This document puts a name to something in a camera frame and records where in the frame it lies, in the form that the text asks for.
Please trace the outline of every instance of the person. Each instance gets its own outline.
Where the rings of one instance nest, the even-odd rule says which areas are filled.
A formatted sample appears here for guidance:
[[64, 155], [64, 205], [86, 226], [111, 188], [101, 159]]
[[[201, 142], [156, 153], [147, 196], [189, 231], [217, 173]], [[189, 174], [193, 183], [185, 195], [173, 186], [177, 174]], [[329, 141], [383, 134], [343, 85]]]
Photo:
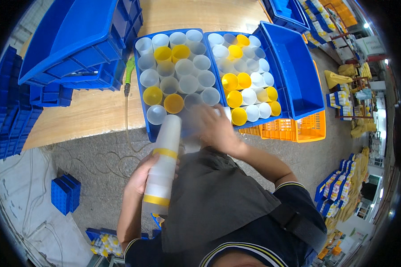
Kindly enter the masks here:
[[[310, 266], [318, 252], [282, 227], [274, 213], [276, 203], [285, 204], [326, 234], [308, 191], [278, 157], [240, 140], [223, 108], [214, 108], [221, 115], [212, 107], [198, 110], [205, 147], [180, 157], [168, 215], [154, 239], [140, 239], [141, 203], [158, 154], [144, 158], [131, 175], [117, 227], [126, 265]], [[229, 156], [274, 183], [274, 193], [264, 190]]]

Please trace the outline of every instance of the strap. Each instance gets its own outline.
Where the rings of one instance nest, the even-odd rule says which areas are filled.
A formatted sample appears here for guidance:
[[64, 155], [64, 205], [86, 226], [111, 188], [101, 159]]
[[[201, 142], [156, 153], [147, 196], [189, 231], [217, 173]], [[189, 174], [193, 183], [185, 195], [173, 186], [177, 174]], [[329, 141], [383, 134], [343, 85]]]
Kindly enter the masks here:
[[327, 240], [327, 235], [313, 222], [284, 203], [281, 203], [270, 214], [282, 229], [300, 238], [300, 240], [311, 246], [316, 253], [319, 254], [321, 252]]

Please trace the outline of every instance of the yellow sack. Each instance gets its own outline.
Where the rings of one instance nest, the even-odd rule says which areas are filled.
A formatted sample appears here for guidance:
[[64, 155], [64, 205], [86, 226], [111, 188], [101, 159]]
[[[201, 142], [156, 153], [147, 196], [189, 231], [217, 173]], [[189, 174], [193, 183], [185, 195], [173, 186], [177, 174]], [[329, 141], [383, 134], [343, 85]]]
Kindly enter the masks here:
[[355, 77], [355, 67], [353, 64], [344, 64], [339, 67], [339, 75], [348, 76], [348, 77]]
[[324, 74], [329, 89], [335, 87], [337, 84], [350, 83], [353, 81], [351, 77], [338, 75], [331, 71], [324, 71]]

